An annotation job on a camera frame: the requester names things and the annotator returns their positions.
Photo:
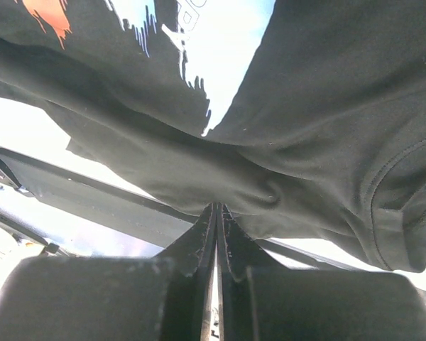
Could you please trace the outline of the black t shirt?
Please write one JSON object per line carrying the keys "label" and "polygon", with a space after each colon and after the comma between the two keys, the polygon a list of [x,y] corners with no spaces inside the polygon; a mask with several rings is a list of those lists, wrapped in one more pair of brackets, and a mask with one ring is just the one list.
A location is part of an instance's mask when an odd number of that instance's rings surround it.
{"label": "black t shirt", "polygon": [[0,97],[180,212],[426,269],[426,1],[0,1]]}

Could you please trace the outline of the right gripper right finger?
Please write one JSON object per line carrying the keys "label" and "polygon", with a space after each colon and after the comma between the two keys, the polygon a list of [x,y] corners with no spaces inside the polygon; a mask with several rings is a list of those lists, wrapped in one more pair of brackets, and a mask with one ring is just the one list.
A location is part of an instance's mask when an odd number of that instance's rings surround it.
{"label": "right gripper right finger", "polygon": [[426,340],[426,305],[392,273],[289,269],[217,209],[223,340]]}

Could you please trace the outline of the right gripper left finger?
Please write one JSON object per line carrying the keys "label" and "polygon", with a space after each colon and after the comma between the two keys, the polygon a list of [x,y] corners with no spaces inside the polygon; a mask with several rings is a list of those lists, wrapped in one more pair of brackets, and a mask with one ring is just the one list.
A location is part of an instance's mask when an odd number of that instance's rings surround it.
{"label": "right gripper left finger", "polygon": [[217,205],[151,258],[38,256],[0,292],[0,340],[208,340]]}

